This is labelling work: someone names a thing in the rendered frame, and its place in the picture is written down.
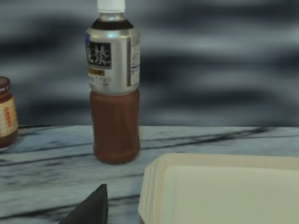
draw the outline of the marble table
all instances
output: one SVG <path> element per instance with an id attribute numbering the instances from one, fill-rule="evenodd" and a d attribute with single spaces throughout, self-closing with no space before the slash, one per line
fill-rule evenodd
<path id="1" fill-rule="evenodd" d="M 111 166 L 95 159 L 91 126 L 23 127 L 0 151 L 0 224 L 57 224 L 100 184 L 109 224 L 137 224 L 144 168 L 164 153 L 299 156 L 299 129 L 141 127 L 141 153 Z"/>

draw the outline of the white bottle cap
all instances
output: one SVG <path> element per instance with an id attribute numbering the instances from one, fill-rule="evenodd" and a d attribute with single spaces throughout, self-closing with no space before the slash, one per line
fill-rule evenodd
<path id="1" fill-rule="evenodd" d="M 98 0 L 99 13 L 124 13 L 125 0 Z"/>

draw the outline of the bottle neck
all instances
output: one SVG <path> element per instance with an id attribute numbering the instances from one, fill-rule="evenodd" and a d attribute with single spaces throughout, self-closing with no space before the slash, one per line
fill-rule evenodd
<path id="1" fill-rule="evenodd" d="M 126 20 L 124 13 L 100 13 L 99 20 L 101 21 L 123 21 Z"/>

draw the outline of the bottle cap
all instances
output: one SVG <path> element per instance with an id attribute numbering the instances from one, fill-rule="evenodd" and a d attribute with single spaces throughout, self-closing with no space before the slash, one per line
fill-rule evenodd
<path id="1" fill-rule="evenodd" d="M 11 87 L 11 85 L 10 85 L 9 78 L 1 76 L 0 77 L 0 93 L 9 91 L 10 87 Z"/>
<path id="2" fill-rule="evenodd" d="M 125 0 L 98 0 L 99 13 L 124 13 Z"/>

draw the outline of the black label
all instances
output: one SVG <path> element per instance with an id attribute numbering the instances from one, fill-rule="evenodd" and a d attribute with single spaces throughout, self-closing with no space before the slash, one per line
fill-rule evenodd
<path id="1" fill-rule="evenodd" d="M 90 66 L 110 69 L 111 64 L 111 44 L 90 42 L 86 47 L 87 60 Z"/>

